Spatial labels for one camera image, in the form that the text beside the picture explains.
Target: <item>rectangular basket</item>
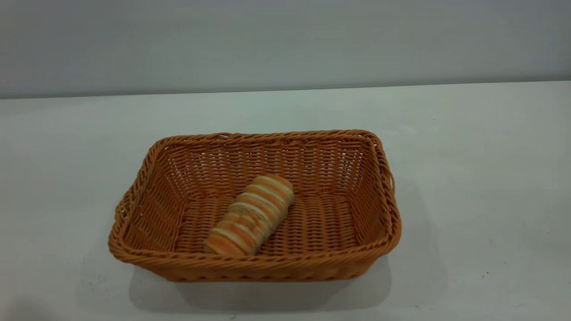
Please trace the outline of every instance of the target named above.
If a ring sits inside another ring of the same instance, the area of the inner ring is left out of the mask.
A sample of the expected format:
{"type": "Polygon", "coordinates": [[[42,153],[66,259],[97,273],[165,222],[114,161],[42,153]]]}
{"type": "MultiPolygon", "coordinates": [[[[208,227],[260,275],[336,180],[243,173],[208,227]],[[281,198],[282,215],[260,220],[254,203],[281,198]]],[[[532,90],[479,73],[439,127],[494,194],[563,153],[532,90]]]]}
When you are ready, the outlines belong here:
{"type": "Polygon", "coordinates": [[[117,205],[109,248],[176,282],[351,279],[400,239],[393,191],[381,142],[363,130],[164,138],[117,205]],[[267,173],[294,186],[284,222],[255,256],[205,254],[210,229],[267,173]]]}

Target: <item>wall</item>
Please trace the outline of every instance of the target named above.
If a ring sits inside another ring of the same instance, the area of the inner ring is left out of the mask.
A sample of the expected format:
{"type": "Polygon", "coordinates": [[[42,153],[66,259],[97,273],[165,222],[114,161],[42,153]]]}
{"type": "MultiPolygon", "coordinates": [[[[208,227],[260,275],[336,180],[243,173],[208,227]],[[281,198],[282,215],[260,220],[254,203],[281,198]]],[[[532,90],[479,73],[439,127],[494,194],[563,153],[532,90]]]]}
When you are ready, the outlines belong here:
{"type": "Polygon", "coordinates": [[[2,0],[0,97],[571,79],[568,0],[2,0]]]}

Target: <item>striped bread roll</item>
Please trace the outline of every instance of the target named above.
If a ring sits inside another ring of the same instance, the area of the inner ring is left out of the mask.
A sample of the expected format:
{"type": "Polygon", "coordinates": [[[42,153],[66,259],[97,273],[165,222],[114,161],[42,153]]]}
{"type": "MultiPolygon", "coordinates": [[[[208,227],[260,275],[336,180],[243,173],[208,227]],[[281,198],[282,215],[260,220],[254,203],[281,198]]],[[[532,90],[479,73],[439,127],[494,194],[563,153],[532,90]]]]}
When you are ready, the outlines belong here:
{"type": "Polygon", "coordinates": [[[274,174],[256,177],[210,231],[204,252],[256,254],[282,223],[291,204],[293,185],[288,180],[274,174]]]}

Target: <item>white table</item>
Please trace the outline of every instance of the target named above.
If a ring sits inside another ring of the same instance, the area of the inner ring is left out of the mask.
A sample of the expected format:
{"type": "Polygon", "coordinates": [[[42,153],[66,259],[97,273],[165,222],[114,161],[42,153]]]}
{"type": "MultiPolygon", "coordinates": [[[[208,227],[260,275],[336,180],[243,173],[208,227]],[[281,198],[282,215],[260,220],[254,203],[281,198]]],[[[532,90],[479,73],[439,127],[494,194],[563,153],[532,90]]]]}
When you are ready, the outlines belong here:
{"type": "Polygon", "coordinates": [[[569,320],[571,82],[0,101],[0,319],[569,320]],[[107,249],[158,139],[366,129],[403,237],[361,278],[169,283],[107,249]]]}

